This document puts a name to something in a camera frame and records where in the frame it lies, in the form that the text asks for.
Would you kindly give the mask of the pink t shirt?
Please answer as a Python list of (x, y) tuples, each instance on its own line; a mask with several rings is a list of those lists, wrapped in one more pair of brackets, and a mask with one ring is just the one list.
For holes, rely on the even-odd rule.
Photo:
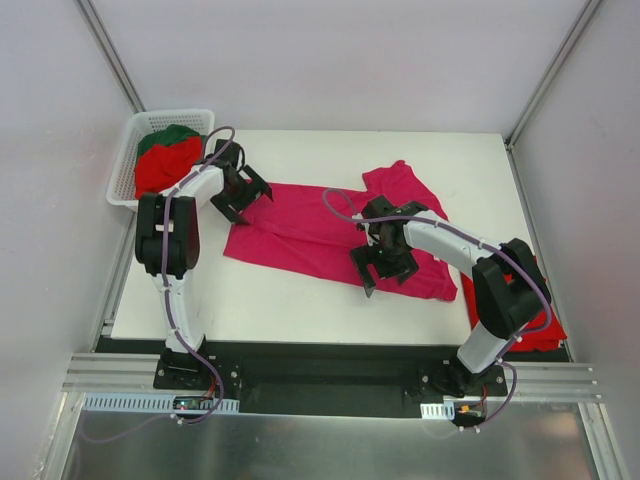
[[(362, 179), (363, 191), (346, 190), (346, 198), (329, 196), (331, 205), (341, 214), (352, 214), (350, 204), (361, 210), (375, 197), (384, 195), (394, 205), (417, 201), (442, 218), (447, 217), (437, 196), (403, 160), (366, 172)], [(365, 243), (364, 233), (329, 211), (322, 198), (325, 190), (324, 186), (274, 183), (273, 201), (258, 200), (244, 212), (249, 225), (231, 227), (224, 255), (359, 286), (361, 280), (349, 253)]]

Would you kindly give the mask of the white perforated plastic basket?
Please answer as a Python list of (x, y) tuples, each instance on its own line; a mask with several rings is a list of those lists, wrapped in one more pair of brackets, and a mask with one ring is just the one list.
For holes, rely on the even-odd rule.
[(106, 199), (111, 205), (137, 210), (134, 172), (138, 144), (145, 136), (164, 130), (172, 124), (186, 126), (205, 135), (214, 129), (215, 114), (208, 109), (175, 109), (140, 112), (131, 117), (121, 135), (106, 191)]

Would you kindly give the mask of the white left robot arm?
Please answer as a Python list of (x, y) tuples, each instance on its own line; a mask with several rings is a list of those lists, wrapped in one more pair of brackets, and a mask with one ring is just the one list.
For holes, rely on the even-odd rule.
[(231, 224), (247, 225), (244, 212), (265, 196), (270, 185), (246, 164), (244, 148), (218, 139), (204, 154), (206, 140), (189, 137), (169, 146), (155, 144), (135, 169), (138, 201), (135, 257), (159, 292), (173, 353), (200, 349), (205, 332), (193, 291), (200, 257), (198, 213), (207, 204)]

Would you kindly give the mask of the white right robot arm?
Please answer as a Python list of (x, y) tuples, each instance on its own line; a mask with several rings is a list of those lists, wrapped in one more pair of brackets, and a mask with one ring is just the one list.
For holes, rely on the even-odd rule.
[(523, 240), (485, 240), (418, 202), (395, 207), (383, 196), (347, 220), (366, 237), (366, 244), (350, 256), (367, 295), (376, 288), (370, 267), (382, 278), (403, 283), (418, 271), (416, 252), (428, 253), (471, 279), (478, 322), (451, 361), (449, 381), (456, 392), (476, 392), (485, 383), (484, 371), (522, 336), (551, 325), (549, 290)]

